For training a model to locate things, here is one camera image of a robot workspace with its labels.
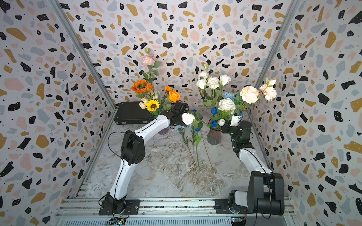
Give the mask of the purple ribbed glass vase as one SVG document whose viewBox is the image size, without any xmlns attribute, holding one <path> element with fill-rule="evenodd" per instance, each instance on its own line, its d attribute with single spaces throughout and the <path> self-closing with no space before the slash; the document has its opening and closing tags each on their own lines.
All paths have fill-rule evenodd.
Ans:
<svg viewBox="0 0 362 226">
<path fill-rule="evenodd" d="M 162 129 L 160 132 L 158 132 L 159 135 L 165 135 L 170 131 L 170 128 L 167 127 L 165 129 Z"/>
</svg>

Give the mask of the brown ribbed glass vase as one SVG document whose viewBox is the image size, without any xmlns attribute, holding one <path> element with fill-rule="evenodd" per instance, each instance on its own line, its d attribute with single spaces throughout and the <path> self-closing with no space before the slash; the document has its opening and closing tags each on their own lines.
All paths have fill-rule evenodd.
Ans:
<svg viewBox="0 0 362 226">
<path fill-rule="evenodd" d="M 220 144 L 222 140 L 221 130 L 217 131 L 214 128 L 210 128 L 206 139 L 210 145 L 216 146 Z"/>
</svg>

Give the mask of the small blue tulip flower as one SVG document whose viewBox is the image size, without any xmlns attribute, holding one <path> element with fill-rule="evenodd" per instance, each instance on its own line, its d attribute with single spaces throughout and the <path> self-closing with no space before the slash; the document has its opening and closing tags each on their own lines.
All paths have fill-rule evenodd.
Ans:
<svg viewBox="0 0 362 226">
<path fill-rule="evenodd" d="M 197 167 L 200 168 L 200 164 L 199 164 L 199 151 L 198 151 L 198 146 L 199 143 L 202 139 L 202 136 L 200 134 L 200 129 L 199 127 L 194 128 L 195 129 L 195 149 L 196 149 L 196 159 L 197 159 Z"/>
</svg>

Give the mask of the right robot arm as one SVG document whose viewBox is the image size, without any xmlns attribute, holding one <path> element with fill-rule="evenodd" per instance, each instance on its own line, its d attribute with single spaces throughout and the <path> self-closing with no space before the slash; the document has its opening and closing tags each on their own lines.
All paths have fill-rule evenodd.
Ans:
<svg viewBox="0 0 362 226">
<path fill-rule="evenodd" d="M 248 121 L 240 121 L 236 126 L 226 122 L 222 126 L 222 133 L 231 137 L 233 152 L 250 173 L 247 191 L 231 191 L 227 206 L 232 213 L 281 216 L 285 211 L 283 177 L 273 173 L 257 155 L 251 143 L 251 127 Z"/>
</svg>

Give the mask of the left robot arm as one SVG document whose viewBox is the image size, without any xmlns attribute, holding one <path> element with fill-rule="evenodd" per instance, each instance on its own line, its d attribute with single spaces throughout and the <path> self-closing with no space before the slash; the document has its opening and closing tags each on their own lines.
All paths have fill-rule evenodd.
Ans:
<svg viewBox="0 0 362 226">
<path fill-rule="evenodd" d="M 126 201 L 127 189 L 137 165 L 146 156 L 145 144 L 161 130 L 170 126 L 186 126 L 182 115 L 189 111 L 189 106 L 182 101 L 171 105 L 171 109 L 163 111 L 154 120 L 136 131 L 124 133 L 120 149 L 120 167 L 114 184 L 101 199 L 100 216 L 136 215 L 139 200 Z"/>
</svg>

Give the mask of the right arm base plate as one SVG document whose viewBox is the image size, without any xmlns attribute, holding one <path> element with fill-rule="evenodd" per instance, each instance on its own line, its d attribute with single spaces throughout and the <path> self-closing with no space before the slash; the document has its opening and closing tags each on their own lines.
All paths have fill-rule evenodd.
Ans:
<svg viewBox="0 0 362 226">
<path fill-rule="evenodd" d="M 217 214 L 251 214 L 247 207 L 230 204 L 226 198 L 215 199 L 214 209 Z"/>
</svg>

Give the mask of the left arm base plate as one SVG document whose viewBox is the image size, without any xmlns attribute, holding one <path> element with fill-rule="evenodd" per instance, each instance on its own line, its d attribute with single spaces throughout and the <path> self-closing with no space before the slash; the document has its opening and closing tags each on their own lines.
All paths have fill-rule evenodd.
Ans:
<svg viewBox="0 0 362 226">
<path fill-rule="evenodd" d="M 113 216 L 113 215 L 137 215 L 140 207 L 140 200 L 125 200 L 116 202 L 113 204 L 113 201 L 103 201 L 101 204 L 101 209 L 99 210 L 99 216 Z"/>
</svg>

